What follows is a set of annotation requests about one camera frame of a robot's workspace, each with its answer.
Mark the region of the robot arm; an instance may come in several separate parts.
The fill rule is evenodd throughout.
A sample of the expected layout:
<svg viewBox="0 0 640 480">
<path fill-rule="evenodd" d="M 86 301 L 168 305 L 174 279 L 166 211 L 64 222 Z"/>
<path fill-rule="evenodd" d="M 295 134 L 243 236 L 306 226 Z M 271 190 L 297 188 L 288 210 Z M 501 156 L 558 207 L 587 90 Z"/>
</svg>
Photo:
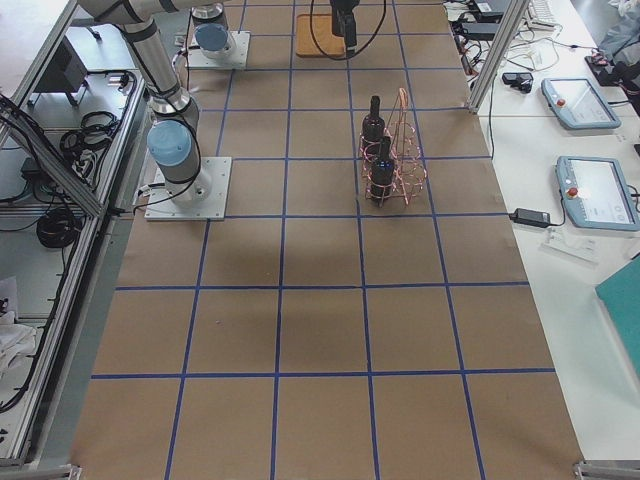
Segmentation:
<svg viewBox="0 0 640 480">
<path fill-rule="evenodd" d="M 153 16 L 189 11 L 195 18 L 199 49 L 209 57 L 231 45 L 221 1 L 81 1 L 96 22 L 116 27 L 146 82 L 155 124 L 147 149 L 164 178 L 166 197 L 147 207 L 167 204 L 192 219 L 213 200 L 213 180 L 206 171 L 197 141 L 199 110 L 181 84 L 166 53 Z"/>
<path fill-rule="evenodd" d="M 194 26 L 193 45 L 206 58 L 221 60 L 228 57 L 235 48 L 229 31 L 224 6 L 221 2 L 191 9 Z"/>
</svg>

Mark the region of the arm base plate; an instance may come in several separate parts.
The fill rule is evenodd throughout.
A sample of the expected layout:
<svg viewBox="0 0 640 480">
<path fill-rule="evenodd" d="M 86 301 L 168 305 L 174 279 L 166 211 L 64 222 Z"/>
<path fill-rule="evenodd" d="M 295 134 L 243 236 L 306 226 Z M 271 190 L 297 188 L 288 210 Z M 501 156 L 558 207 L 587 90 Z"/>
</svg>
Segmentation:
<svg viewBox="0 0 640 480">
<path fill-rule="evenodd" d="M 228 190 L 232 170 L 231 157 L 204 157 L 201 171 L 193 185 L 181 191 L 170 184 L 153 189 L 144 218 L 148 221 L 198 221 L 225 218 Z"/>
<path fill-rule="evenodd" d="M 246 68 L 248 49 L 250 42 L 249 31 L 230 31 L 235 43 L 235 48 L 221 60 L 206 58 L 200 50 L 192 47 L 188 50 L 188 62 L 192 69 L 214 69 L 214 70 L 244 70 Z"/>
</svg>

